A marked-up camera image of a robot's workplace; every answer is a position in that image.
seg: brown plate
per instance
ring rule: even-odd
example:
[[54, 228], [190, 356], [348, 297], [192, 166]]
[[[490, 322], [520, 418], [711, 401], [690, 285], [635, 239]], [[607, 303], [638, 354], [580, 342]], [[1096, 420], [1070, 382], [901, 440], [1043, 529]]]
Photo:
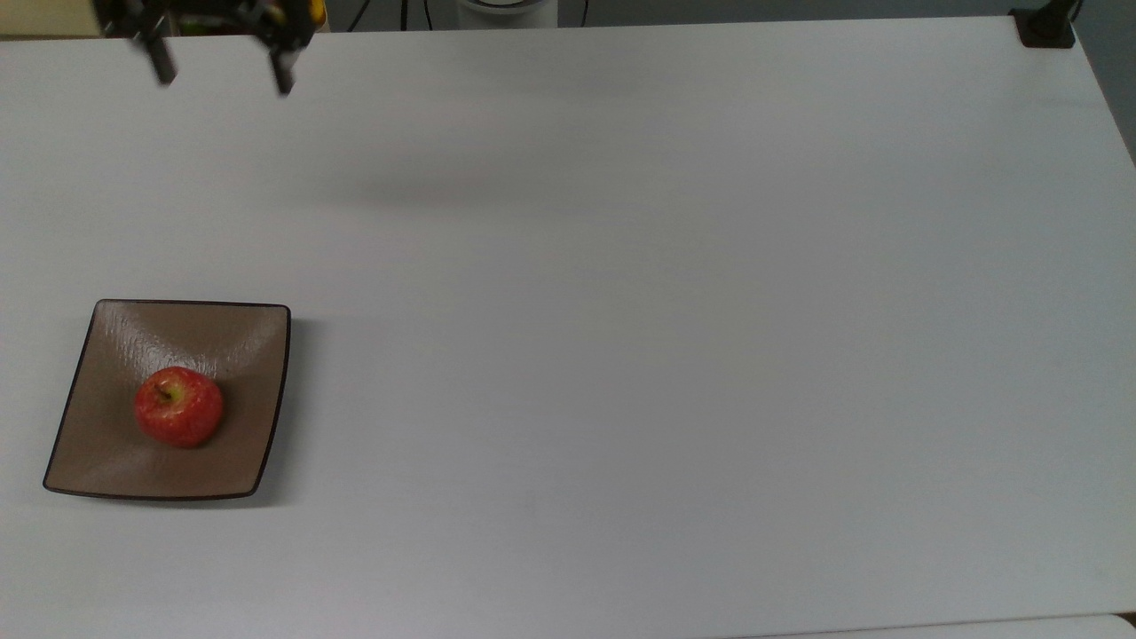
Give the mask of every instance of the brown plate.
[[[292, 313], [275, 304], [105, 299], [94, 306], [43, 488], [118, 499], [226, 499], [257, 490], [284, 395]], [[143, 434], [134, 393], [185, 366], [225, 414], [198, 448]]]

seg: square plate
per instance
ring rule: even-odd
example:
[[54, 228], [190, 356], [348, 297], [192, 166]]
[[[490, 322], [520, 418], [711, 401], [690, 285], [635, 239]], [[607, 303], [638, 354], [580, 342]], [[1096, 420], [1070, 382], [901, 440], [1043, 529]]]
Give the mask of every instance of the square plate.
[[[276, 431], [291, 327], [291, 310], [274, 304], [99, 301], [43, 488], [118, 499], [252, 495]], [[150, 439], [134, 421], [137, 388], [167, 366], [220, 387], [220, 426], [198, 448]]]

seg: cable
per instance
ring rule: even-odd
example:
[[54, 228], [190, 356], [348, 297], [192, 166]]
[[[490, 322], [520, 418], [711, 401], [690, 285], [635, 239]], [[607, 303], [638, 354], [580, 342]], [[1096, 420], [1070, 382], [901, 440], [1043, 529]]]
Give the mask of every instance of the cable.
[[359, 24], [359, 18], [362, 17], [362, 13], [367, 10], [368, 5], [370, 5], [370, 0], [362, 0], [362, 7], [359, 7], [359, 13], [356, 14], [356, 19], [351, 20], [351, 26], [348, 27], [348, 31], [354, 31], [356, 25]]

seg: floor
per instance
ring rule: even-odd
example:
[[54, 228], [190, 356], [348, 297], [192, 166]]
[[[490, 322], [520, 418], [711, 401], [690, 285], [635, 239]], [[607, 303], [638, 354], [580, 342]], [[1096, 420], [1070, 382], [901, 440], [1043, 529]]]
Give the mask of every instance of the floor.
[[[365, 0], [325, 0], [332, 31], [346, 31]], [[1109, 101], [1128, 152], [1136, 158], [1136, 0], [1084, 0], [1077, 33]], [[408, 28], [457, 28], [456, 0], [410, 0]], [[560, 26], [576, 27], [585, 0], [559, 0]], [[1044, 0], [590, 0], [586, 26], [772, 22], [935, 16], [1004, 16]], [[370, 0], [356, 31], [399, 28], [395, 0]]]

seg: white container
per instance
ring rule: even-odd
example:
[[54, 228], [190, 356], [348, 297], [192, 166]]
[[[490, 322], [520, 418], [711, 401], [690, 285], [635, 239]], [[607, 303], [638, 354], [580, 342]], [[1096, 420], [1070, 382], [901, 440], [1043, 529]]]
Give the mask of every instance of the white container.
[[458, 28], [556, 28], [558, 0], [457, 0]]

